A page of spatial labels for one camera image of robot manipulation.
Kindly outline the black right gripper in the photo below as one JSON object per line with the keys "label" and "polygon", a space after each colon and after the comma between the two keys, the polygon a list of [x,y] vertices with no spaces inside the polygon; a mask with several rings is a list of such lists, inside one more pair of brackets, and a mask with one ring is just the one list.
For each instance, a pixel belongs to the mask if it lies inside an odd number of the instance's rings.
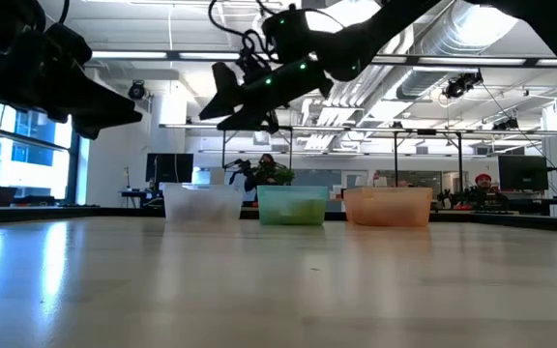
{"label": "black right gripper", "polygon": [[[275,133],[279,130],[275,110],[257,112],[242,108],[233,114],[234,108],[241,103],[241,86],[235,72],[223,62],[213,64],[212,72],[217,92],[199,113],[201,120],[228,116],[218,124],[219,131]],[[332,88],[333,81],[326,76],[321,64],[306,58],[265,72],[246,83],[242,87],[242,106],[274,109],[314,90],[327,98]]]}

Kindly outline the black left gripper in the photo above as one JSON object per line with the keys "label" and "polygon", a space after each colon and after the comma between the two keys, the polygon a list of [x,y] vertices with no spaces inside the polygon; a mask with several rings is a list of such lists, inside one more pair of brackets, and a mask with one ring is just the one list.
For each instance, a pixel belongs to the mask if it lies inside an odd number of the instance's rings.
{"label": "black left gripper", "polygon": [[84,64],[92,51],[73,29],[65,25],[70,6],[65,4],[57,21],[46,24],[39,4],[29,6],[30,28],[21,35],[22,69],[27,82],[21,88],[21,109],[44,112],[55,121],[73,118],[73,130],[86,139],[97,139],[113,125],[137,123],[142,114],[133,101],[88,78]]}

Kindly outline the person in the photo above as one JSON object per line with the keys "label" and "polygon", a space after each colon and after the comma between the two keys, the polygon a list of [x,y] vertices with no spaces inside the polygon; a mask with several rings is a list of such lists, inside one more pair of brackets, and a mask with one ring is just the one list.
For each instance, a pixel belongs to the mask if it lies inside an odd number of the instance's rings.
{"label": "person", "polygon": [[478,206],[485,205],[506,205],[508,198],[496,190],[492,185],[491,177],[482,173],[475,178],[476,183],[476,193],[475,202]]}
{"label": "person", "polygon": [[245,173],[245,191],[252,191],[258,186],[279,185],[278,174],[285,166],[277,163],[270,154],[263,154],[255,167]]}

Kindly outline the large window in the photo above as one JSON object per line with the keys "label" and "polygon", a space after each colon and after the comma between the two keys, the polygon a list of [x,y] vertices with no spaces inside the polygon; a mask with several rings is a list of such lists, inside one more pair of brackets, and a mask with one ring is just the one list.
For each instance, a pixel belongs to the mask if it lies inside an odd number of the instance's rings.
{"label": "large window", "polygon": [[38,111],[0,103],[0,187],[17,197],[69,196],[78,135],[72,124],[55,123]]}

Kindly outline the green potted plant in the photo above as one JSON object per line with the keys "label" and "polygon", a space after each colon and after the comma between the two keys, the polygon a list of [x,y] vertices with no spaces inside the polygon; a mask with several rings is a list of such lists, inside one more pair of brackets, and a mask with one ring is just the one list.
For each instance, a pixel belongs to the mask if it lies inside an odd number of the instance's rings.
{"label": "green potted plant", "polygon": [[285,165],[276,163],[271,172],[270,178],[273,183],[279,186],[289,186],[294,179],[294,171]]}

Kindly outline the black office desk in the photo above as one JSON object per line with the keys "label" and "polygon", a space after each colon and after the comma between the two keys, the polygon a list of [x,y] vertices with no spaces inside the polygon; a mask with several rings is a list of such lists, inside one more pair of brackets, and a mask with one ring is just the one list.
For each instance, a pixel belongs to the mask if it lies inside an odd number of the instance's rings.
{"label": "black office desk", "polygon": [[132,205],[136,209],[158,209],[164,207],[164,200],[160,191],[120,190],[119,194],[125,199],[126,206]]}

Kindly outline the black monitor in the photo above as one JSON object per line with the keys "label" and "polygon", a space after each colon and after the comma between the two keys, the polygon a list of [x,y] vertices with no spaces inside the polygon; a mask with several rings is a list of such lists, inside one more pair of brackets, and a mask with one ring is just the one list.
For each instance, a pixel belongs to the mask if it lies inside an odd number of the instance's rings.
{"label": "black monitor", "polygon": [[191,183],[193,154],[150,153],[147,155],[145,179],[158,183]]}
{"label": "black monitor", "polygon": [[498,157],[501,190],[547,190],[547,160],[538,156]]}

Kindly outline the clear plastic bin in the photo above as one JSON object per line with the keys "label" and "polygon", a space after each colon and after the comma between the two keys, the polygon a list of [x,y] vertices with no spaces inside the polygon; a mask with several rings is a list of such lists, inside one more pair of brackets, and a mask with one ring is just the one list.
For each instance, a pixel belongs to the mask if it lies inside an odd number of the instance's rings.
{"label": "clear plastic bin", "polygon": [[243,194],[233,186],[164,184],[168,223],[226,222],[240,218]]}

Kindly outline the green plastic bin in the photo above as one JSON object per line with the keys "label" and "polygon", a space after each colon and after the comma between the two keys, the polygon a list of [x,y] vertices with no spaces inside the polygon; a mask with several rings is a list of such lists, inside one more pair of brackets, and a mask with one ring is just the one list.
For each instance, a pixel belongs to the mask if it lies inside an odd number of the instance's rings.
{"label": "green plastic bin", "polygon": [[263,225],[322,225],[329,192],[318,186],[259,186],[259,221]]}

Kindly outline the orange plastic bin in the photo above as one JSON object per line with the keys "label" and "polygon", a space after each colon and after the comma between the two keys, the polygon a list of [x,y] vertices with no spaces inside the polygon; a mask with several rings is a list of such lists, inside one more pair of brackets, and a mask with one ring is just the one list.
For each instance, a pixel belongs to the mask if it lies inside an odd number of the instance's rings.
{"label": "orange plastic bin", "polygon": [[427,227],[431,188],[352,188],[343,194],[347,220],[364,226]]}

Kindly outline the black metal gantry frame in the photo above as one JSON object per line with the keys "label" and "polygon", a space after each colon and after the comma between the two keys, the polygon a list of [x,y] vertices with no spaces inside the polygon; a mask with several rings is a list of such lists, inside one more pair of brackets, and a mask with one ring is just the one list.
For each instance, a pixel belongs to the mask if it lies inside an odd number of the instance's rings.
{"label": "black metal gantry frame", "polygon": [[341,169],[371,175],[375,170],[456,172],[470,179],[498,174],[498,157],[515,150],[544,156],[557,166],[557,130],[396,129],[281,126],[219,130],[212,124],[180,126],[201,167],[227,165],[263,153],[297,169]]}

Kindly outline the ribbed silver ceiling duct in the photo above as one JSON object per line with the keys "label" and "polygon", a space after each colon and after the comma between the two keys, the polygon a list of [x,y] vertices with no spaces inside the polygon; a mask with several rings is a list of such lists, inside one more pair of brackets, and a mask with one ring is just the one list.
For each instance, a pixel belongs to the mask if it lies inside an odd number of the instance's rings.
{"label": "ribbed silver ceiling duct", "polygon": [[[302,100],[299,123],[303,127],[355,127],[365,116],[365,104],[383,83],[391,66],[370,66],[351,82],[336,82],[330,96],[319,93]],[[305,152],[357,153],[361,141],[357,133],[303,130],[297,142]]]}

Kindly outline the large round silver duct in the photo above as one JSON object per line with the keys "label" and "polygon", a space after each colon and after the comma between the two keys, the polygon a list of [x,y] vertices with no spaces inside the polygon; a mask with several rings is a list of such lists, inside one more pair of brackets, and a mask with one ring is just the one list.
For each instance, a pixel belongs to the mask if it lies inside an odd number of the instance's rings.
{"label": "large round silver duct", "polygon": [[[480,55],[506,36],[517,19],[485,5],[456,0],[433,26],[416,42],[409,53],[416,55]],[[404,70],[396,96],[414,100],[429,92],[443,80],[446,72]]]}

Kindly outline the black aluminium table frame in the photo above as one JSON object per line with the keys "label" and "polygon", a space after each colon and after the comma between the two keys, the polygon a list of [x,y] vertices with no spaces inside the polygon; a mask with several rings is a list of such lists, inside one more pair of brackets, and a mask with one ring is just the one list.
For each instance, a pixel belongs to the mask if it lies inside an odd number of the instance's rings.
{"label": "black aluminium table frame", "polygon": [[[163,218],[164,212],[149,209],[100,207],[0,207],[0,223],[66,218],[125,217]],[[430,222],[479,223],[557,231],[557,217],[476,214],[466,211],[433,212]]]}

